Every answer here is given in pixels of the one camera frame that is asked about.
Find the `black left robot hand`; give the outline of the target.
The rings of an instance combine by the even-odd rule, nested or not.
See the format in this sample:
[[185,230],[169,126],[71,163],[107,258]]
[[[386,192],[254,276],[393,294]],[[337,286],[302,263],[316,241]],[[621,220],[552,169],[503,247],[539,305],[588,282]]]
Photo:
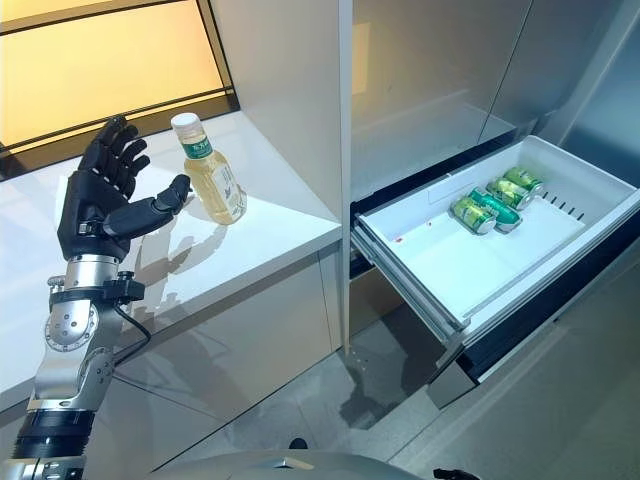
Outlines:
[[191,191],[177,175],[156,196],[132,201],[136,177],[150,164],[147,142],[122,115],[111,117],[87,146],[68,178],[57,236],[63,258],[99,255],[123,260],[134,238],[176,217]]

